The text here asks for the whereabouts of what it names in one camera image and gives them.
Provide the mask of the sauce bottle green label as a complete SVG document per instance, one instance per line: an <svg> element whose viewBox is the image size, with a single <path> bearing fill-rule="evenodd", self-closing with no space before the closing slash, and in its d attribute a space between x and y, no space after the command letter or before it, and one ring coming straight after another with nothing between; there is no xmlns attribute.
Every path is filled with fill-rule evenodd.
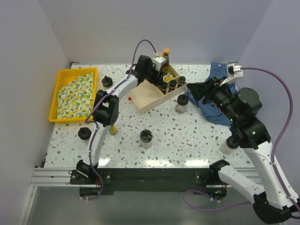
<svg viewBox="0 0 300 225"><path fill-rule="evenodd" d="M168 55L165 55L165 53L158 52L158 57L164 58L163 64L161 64L161 71L163 71L164 74L167 74L167 67L169 63Z"/></svg>
<svg viewBox="0 0 300 225"><path fill-rule="evenodd" d="M167 75L169 72L169 49L165 48L163 52L163 57L166 60L166 63L164 64L164 75Z"/></svg>

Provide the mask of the small dark spice jar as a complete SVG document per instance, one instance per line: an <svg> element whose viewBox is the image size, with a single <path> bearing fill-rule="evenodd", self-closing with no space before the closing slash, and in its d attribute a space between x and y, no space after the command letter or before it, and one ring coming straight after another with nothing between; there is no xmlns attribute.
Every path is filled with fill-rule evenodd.
<svg viewBox="0 0 300 225"><path fill-rule="evenodd" d="M183 86L186 82L186 78L184 76L180 76L178 79L178 88Z"/></svg>

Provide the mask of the spice jar black lid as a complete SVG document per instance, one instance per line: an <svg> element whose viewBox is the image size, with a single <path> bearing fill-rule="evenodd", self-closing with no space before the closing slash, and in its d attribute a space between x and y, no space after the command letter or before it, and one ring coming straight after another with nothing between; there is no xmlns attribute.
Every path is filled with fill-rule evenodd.
<svg viewBox="0 0 300 225"><path fill-rule="evenodd" d="M171 80L169 82L169 92L174 91L177 87L177 81L176 80Z"/></svg>
<svg viewBox="0 0 300 225"><path fill-rule="evenodd" d="M167 93L167 83L166 82L162 82L160 84L159 88L164 95Z"/></svg>

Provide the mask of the beige wooden divided box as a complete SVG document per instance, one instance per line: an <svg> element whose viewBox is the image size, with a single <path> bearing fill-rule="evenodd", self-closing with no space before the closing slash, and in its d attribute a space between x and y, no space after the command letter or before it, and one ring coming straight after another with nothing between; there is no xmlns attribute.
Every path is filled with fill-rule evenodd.
<svg viewBox="0 0 300 225"><path fill-rule="evenodd" d="M174 74L175 77L171 80L176 80L178 83L178 79L181 75L173 66L169 67L168 74ZM185 84L179 88L177 84L176 89L169 92L169 82L171 80L166 82L167 93L165 95L161 92L159 87L156 87L147 80L142 82L136 88L132 89L128 95L131 97L131 102L134 104L136 111L139 114L143 114L186 90L187 82L185 82Z"/></svg>

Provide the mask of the small yellow oil bottle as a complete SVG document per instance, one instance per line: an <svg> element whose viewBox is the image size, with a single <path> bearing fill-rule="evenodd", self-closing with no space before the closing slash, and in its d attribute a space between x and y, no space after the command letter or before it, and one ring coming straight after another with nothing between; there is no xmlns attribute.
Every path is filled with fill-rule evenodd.
<svg viewBox="0 0 300 225"><path fill-rule="evenodd" d="M174 74L168 74L167 76L164 77L163 82L167 82L175 77Z"/></svg>
<svg viewBox="0 0 300 225"><path fill-rule="evenodd" d="M110 135L116 135L117 134L117 128L115 125L112 125L110 128L109 128L109 133Z"/></svg>

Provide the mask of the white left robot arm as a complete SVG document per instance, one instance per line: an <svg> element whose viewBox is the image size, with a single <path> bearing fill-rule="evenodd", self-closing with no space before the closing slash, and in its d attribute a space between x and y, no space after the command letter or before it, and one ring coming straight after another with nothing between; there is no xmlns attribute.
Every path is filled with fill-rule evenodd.
<svg viewBox="0 0 300 225"><path fill-rule="evenodd" d="M117 121L119 101L144 80L159 86L163 81L164 74L161 67L165 63L166 59L162 56L151 59L141 55L135 66L126 72L120 82L105 91L98 91L91 112L93 117L91 122L95 127L89 138L87 157L76 165L76 172L81 175L80 177L85 183L92 184L100 176L96 171L99 155L109 128Z"/></svg>

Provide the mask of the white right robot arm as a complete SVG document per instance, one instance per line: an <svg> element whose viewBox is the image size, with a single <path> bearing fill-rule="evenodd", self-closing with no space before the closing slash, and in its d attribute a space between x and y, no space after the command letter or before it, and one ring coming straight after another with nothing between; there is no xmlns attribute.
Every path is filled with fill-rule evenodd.
<svg viewBox="0 0 300 225"><path fill-rule="evenodd" d="M213 103L231 122L232 135L225 145L230 149L240 147L244 150L262 183L256 184L223 159L210 165L210 181L232 186L251 202L256 215L266 224L282 223L292 218L292 213L300 208L300 197L272 153L274 146L267 128L256 117L262 107L257 92L241 88L237 94L232 94L229 84L216 78L189 83L187 88L195 100Z"/></svg>

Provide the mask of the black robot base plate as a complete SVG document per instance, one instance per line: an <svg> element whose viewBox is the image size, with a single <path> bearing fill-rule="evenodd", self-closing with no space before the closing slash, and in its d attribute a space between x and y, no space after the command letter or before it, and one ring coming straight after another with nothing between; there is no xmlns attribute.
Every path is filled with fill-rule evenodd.
<svg viewBox="0 0 300 225"><path fill-rule="evenodd" d="M208 168L98 168L90 178L71 172L70 184L79 185L84 196L113 195L114 192L184 192L197 190L221 199L227 186Z"/></svg>

